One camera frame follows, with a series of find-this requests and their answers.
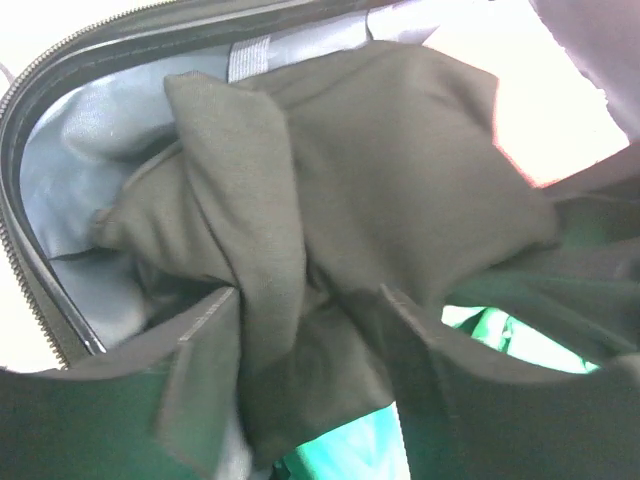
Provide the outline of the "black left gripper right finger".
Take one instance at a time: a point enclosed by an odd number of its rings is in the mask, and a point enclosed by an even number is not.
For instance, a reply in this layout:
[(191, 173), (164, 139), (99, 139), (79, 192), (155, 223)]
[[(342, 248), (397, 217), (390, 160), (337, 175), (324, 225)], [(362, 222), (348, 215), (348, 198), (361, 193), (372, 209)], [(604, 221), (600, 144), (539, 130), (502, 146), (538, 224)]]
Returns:
[(568, 374), (490, 349), (381, 292), (385, 363), (415, 479), (635, 479), (639, 359)]

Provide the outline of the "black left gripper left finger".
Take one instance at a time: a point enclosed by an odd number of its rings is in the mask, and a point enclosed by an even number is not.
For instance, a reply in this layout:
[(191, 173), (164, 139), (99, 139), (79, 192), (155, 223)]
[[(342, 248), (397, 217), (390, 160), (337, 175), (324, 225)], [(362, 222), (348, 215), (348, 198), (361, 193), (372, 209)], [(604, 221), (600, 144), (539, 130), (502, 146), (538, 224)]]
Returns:
[(65, 371), (1, 375), (5, 479), (246, 479), (239, 300), (216, 291)]

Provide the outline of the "green tie-dye shirt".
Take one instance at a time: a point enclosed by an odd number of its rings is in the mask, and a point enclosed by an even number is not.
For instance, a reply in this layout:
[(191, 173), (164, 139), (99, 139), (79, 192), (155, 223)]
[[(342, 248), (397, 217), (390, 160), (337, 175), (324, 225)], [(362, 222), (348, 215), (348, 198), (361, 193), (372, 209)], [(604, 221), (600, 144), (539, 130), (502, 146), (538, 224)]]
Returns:
[[(509, 314), (488, 307), (447, 306), (442, 322), (484, 345), (525, 362), (587, 374), (598, 366)], [(275, 479), (408, 479), (409, 468), (394, 404), (296, 448), (275, 464)]]

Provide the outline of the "green GUESS t-shirt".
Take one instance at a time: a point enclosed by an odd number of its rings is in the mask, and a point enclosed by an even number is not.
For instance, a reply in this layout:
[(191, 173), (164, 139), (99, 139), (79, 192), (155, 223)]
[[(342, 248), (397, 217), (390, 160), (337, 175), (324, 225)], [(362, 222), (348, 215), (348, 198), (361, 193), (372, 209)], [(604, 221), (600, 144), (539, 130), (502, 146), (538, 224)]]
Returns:
[(556, 208), (558, 243), (473, 275), (451, 302), (496, 307), (594, 363), (638, 352), (638, 202), (587, 196)]

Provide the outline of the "black garment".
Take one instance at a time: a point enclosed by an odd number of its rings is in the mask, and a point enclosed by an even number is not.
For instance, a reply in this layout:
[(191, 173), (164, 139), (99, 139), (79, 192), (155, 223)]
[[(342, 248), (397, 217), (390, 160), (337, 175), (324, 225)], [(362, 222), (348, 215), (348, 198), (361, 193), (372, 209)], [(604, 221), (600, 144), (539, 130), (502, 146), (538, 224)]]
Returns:
[(375, 294), (451, 288), (556, 233), (493, 143), (496, 81), (372, 42), (241, 82), (164, 81), (177, 148), (125, 184), (95, 242), (241, 293), (240, 405), (259, 465), (390, 404)]

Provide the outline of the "pink vanity case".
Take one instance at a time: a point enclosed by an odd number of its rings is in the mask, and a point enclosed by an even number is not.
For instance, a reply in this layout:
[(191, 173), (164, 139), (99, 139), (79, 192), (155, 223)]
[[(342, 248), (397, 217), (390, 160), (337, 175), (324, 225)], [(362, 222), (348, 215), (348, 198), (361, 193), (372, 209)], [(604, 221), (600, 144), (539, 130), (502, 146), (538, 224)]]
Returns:
[(494, 75), (494, 142), (544, 187), (627, 147), (605, 93), (587, 80), (526, 1), (475, 1), (425, 41)]

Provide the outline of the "yellow hard-shell suitcase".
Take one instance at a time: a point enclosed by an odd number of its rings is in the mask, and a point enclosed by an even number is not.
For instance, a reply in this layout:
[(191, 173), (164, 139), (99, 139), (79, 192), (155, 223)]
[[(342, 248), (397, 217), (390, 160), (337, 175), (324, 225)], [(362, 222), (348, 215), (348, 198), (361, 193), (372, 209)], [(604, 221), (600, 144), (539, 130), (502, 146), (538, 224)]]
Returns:
[[(1, 101), (1, 238), (49, 348), (49, 368), (143, 327), (128, 262), (94, 254), (95, 211), (174, 137), (165, 76), (242, 77), (372, 40), (424, 44), (475, 1), (163, 1), (53, 45)], [(639, 139), (639, 5), (526, 1)]]

